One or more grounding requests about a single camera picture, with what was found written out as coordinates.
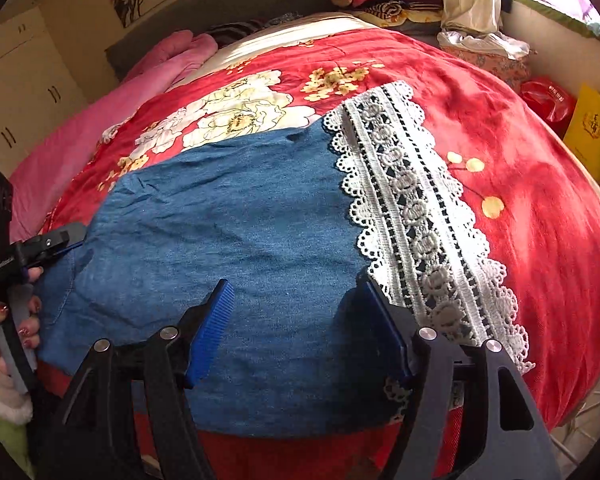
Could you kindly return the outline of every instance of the white lace trim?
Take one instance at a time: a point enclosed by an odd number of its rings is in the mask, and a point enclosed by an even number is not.
[[[518,301],[503,286],[506,268],[488,258],[462,184],[433,149],[412,95],[407,83],[389,83],[324,117],[346,173],[342,189],[354,199],[350,218],[363,228],[357,245],[371,260],[368,273],[420,325],[462,344],[496,338],[526,373],[535,364],[526,360],[526,330],[514,323]]]

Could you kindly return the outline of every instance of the white cabinet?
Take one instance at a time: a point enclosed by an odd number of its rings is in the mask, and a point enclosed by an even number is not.
[[[0,26],[0,170],[6,176],[87,105],[42,17],[31,12]]]

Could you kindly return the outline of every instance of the yellow box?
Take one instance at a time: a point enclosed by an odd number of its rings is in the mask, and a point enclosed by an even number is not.
[[[600,94],[583,84],[564,143],[600,181]]]

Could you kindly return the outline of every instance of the white plastic bag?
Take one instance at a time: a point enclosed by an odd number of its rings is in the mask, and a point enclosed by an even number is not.
[[[492,32],[481,38],[456,30],[445,30],[438,34],[438,43],[441,48],[456,47],[478,54],[497,54],[507,59],[525,59],[529,55],[529,44],[525,41],[515,40],[500,32]]]

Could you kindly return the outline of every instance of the gray headboard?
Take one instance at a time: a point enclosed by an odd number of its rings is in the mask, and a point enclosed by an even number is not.
[[[111,45],[107,59],[122,79],[156,43],[176,30],[188,28],[200,34],[221,23],[269,20],[293,10],[306,15],[333,9],[329,0],[175,0]]]

